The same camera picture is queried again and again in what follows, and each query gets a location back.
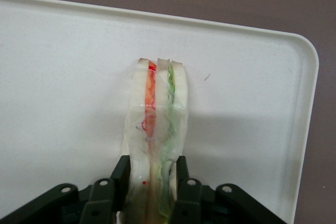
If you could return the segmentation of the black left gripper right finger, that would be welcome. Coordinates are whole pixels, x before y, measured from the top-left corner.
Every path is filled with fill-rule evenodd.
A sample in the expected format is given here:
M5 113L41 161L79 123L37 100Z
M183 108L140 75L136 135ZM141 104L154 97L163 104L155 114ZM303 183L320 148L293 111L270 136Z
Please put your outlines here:
M284 223L235 184L211 189L189 176L185 156L176 163L177 200L170 223Z

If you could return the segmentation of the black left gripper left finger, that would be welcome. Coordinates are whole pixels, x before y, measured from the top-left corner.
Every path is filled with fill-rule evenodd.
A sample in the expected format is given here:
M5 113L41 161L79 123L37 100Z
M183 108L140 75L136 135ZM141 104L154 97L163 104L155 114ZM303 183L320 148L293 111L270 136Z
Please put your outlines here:
M120 157L110 177L83 190L63 183L1 219L1 223L116 223L129 188L130 156Z

